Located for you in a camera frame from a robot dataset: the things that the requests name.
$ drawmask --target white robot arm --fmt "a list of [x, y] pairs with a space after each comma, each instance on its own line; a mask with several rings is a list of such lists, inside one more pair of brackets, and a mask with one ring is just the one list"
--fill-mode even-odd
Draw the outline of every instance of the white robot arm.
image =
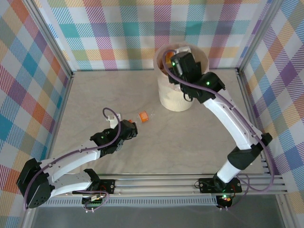
[[65, 174], [82, 164], [120, 150], [125, 140], [134, 138], [137, 134], [135, 123], [122, 120], [114, 129], [109, 128], [94, 134], [89, 141], [68, 153], [68, 156], [63, 155], [61, 158], [55, 157], [41, 162], [37, 162], [34, 158], [28, 160], [17, 180], [17, 186], [27, 199], [28, 207], [38, 207], [50, 197], [66, 192], [100, 190], [105, 183], [100, 181], [92, 169], [77, 174]]
[[256, 159], [263, 146], [272, 141], [272, 137], [268, 133], [262, 134], [239, 111], [216, 74], [201, 73], [200, 62], [196, 63], [190, 52], [175, 54], [171, 57], [171, 64], [170, 69], [165, 66], [169, 73], [169, 82], [180, 84], [185, 100], [187, 95], [191, 100], [196, 98], [204, 104], [222, 122], [236, 142], [236, 148], [228, 155], [227, 161], [213, 178], [212, 185], [215, 190], [223, 191], [241, 170]]

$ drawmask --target plaid wallpaper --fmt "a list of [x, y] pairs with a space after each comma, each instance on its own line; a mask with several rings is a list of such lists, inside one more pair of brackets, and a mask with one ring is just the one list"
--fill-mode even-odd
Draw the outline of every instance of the plaid wallpaper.
[[285, 0], [245, 70], [247, 90], [304, 227], [304, 0]]
[[210, 68], [235, 67], [255, 22], [258, 23], [257, 11], [267, 2], [35, 1], [75, 70], [151, 69], [157, 48], [184, 40], [207, 53]]
[[254, 29], [252, 30], [249, 39], [247, 40], [246, 46], [243, 49], [243, 52], [242, 52], [241, 57], [239, 58], [239, 60], [237, 62], [236, 67], [240, 67], [240, 65], [241, 65], [241, 63], [242, 63], [242, 61], [244, 59], [244, 56], [246, 55], [246, 53], [248, 51], [248, 48], [252, 44], [252, 41], [253, 41], [254, 37], [256, 36], [257, 31], [260, 29], [261, 23], [262, 23], [263, 19], [265, 18], [265, 16], [266, 16], [266, 14], [267, 14], [267, 12], [269, 10], [269, 7], [270, 7], [270, 5], [271, 5], [272, 2], [273, 2], [273, 0], [267, 0], [267, 3], [264, 6], [263, 11], [262, 11], [262, 13], [259, 16], [256, 25], [255, 25]]
[[22, 0], [0, 1], [0, 228], [15, 228], [16, 180], [45, 158], [65, 95], [65, 75]]

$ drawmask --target metal frame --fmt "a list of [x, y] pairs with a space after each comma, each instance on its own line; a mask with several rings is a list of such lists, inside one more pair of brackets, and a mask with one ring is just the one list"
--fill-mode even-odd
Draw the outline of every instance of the metal frame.
[[[216, 196], [191, 197], [111, 197], [103, 206], [111, 207], [172, 207], [172, 206], [216, 206]], [[81, 196], [54, 197], [40, 207], [81, 207]]]
[[[249, 94], [245, 87], [245, 82], [244, 82], [245, 74], [243, 73], [242, 70], [236, 69], [236, 75], [237, 75], [239, 87], [241, 89], [241, 93], [242, 93], [242, 96], [243, 96], [243, 99], [245, 102], [245, 107], [246, 107], [249, 119], [250, 119], [251, 123], [253, 123], [255, 126], [257, 126], [257, 118], [253, 111], [251, 102], [249, 100]], [[279, 205], [285, 226], [287, 228], [300, 228], [299, 220], [297, 219], [297, 217], [295, 215], [294, 209], [291, 207], [291, 201], [290, 201], [289, 195], [287, 193], [286, 194], [277, 194], [276, 201]]]
[[263, 21], [261, 22], [261, 25], [259, 27], [259, 30], [257, 31], [251, 45], [248, 48], [247, 53], [244, 56], [244, 59], [240, 65], [240, 70], [243, 71], [245, 67], [250, 62], [254, 52], [256, 51], [258, 45], [260, 44], [261, 40], [264, 38], [264, 35], [266, 34], [271, 22], [273, 21], [274, 17], [276, 16], [276, 13], [279, 11], [281, 5], [283, 4], [284, 0], [273, 0], [268, 12], [266, 13]]
[[[270, 174], [249, 174], [250, 185], [263, 189], [270, 183]], [[111, 197], [160, 197], [160, 196], [210, 196], [221, 193], [200, 193], [194, 186], [199, 178], [212, 178], [213, 174], [109, 174], [100, 175], [101, 179], [114, 179], [115, 190]], [[242, 184], [243, 195], [247, 186]], [[266, 194], [285, 194], [287, 192], [283, 178], [275, 176], [274, 184]], [[249, 189], [249, 195], [262, 194]]]
[[67, 105], [67, 100], [68, 100], [68, 97], [69, 97], [70, 92], [71, 92], [73, 81], [74, 81], [74, 78], [72, 77], [72, 78], [69, 79], [69, 82], [67, 84], [66, 93], [65, 93], [64, 100], [63, 100], [63, 103], [61, 105], [61, 108], [59, 110], [59, 117], [58, 117], [58, 120], [57, 120], [57, 123], [56, 123], [56, 126], [55, 126], [54, 134], [51, 138], [51, 144], [50, 144], [49, 149], [47, 151], [46, 158], [49, 158], [52, 155], [52, 152], [53, 152], [53, 149], [54, 149], [54, 146], [55, 146], [55, 142], [56, 142], [56, 138], [58, 136], [60, 124], [61, 124], [63, 114], [65, 112], [65, 108], [66, 108], [66, 105]]
[[58, 21], [52, 11], [52, 8], [50, 7], [50, 5], [48, 3], [48, 0], [39, 0], [39, 2], [47, 16], [47, 19], [53, 26], [53, 28], [58, 36], [58, 40], [60, 41], [60, 44], [63, 46], [63, 49], [66, 51], [66, 54], [68, 55], [68, 57], [70, 59], [69, 60], [70, 67], [72, 68], [72, 70], [77, 71], [79, 69], [77, 60], [75, 59], [75, 56], [71, 50], [71, 47], [67, 43], [65, 35], [63, 34], [63, 31], [61, 30], [61, 28], [58, 24]]
[[38, 9], [37, 5], [33, 0], [23, 0], [24, 5], [27, 7], [31, 17], [37, 24], [39, 31], [42, 33], [44, 39], [49, 44], [51, 50], [53, 51], [55, 57], [59, 61], [62, 69], [64, 70], [66, 75], [69, 75], [72, 77], [73, 71], [68, 64], [66, 58], [64, 57], [58, 43], [56, 42], [55, 38], [52, 35], [51, 30], [49, 29], [48, 25], [46, 24], [45, 20], [43, 19], [43, 16], [40, 13], [40, 10]]
[[258, 7], [254, 13], [253, 18], [251, 19], [251, 22], [246, 30], [246, 33], [244, 34], [244, 37], [239, 45], [239, 49], [237, 51], [237, 55], [234, 57], [234, 60], [232, 62], [232, 66], [236, 66], [238, 64], [239, 59], [242, 56], [242, 53], [246, 47], [246, 44], [248, 40], [251, 37], [252, 31], [255, 29], [255, 26], [259, 20], [260, 15], [262, 14], [268, 0], [260, 0], [258, 3]]

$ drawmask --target metal corner post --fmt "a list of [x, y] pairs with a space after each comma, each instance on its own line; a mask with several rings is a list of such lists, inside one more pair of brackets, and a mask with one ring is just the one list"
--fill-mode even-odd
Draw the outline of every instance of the metal corner post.
[[23, 0], [24, 5], [27, 7], [28, 12], [30, 13], [31, 17], [33, 18], [34, 22], [39, 28], [39, 31], [43, 35], [44, 39], [50, 46], [51, 50], [53, 51], [55, 57], [59, 61], [62, 69], [64, 70], [66, 75], [72, 77], [73, 71], [68, 64], [66, 58], [64, 57], [58, 43], [56, 42], [55, 38], [52, 35], [51, 30], [49, 29], [48, 25], [46, 24], [43, 16], [40, 13], [39, 8], [35, 4], [34, 0]]
[[276, 16], [276, 13], [279, 11], [281, 5], [283, 4], [284, 0], [273, 0], [268, 12], [265, 15], [265, 18], [262, 20], [259, 30], [257, 31], [250, 47], [248, 48], [247, 53], [244, 56], [244, 59], [239, 67], [240, 71], [243, 71], [245, 67], [250, 62], [254, 52], [256, 51], [258, 45], [260, 44], [261, 40], [264, 38], [271, 22]]
[[[257, 119], [253, 111], [251, 102], [249, 100], [249, 95], [245, 87], [244, 75], [240, 70], [236, 71], [238, 83], [241, 89], [241, 93], [245, 102], [245, 107], [248, 113], [249, 120], [257, 126]], [[284, 224], [287, 228], [299, 228], [300, 224], [296, 218], [295, 212], [291, 207], [290, 197], [288, 193], [276, 194], [276, 201], [278, 203]]]
[[53, 149], [54, 149], [54, 146], [55, 146], [55, 142], [56, 142], [56, 138], [57, 138], [57, 135], [58, 135], [58, 132], [59, 132], [60, 124], [61, 124], [63, 114], [65, 112], [65, 108], [66, 108], [66, 105], [67, 105], [68, 96], [70, 95], [70, 91], [71, 91], [71, 88], [72, 88], [73, 80], [74, 80], [74, 78], [72, 77], [72, 78], [69, 79], [69, 81], [67, 83], [64, 100], [63, 100], [61, 108], [59, 110], [59, 117], [58, 117], [57, 122], [56, 122], [56, 126], [55, 126], [55, 129], [54, 129], [54, 133], [53, 133], [53, 136], [52, 136], [52, 139], [51, 139], [51, 143], [50, 143], [48, 152], [46, 154], [46, 158], [49, 158], [52, 155], [52, 152], [53, 152]]

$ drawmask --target small orange item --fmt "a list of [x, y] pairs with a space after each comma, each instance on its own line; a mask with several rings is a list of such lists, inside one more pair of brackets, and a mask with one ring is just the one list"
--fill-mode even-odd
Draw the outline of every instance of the small orange item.
[[142, 122], [146, 122], [149, 120], [149, 117], [148, 117], [148, 114], [146, 111], [140, 112], [140, 113], [138, 113], [138, 115]]
[[171, 57], [174, 56], [174, 52], [168, 52], [166, 54], [166, 64], [171, 64]]

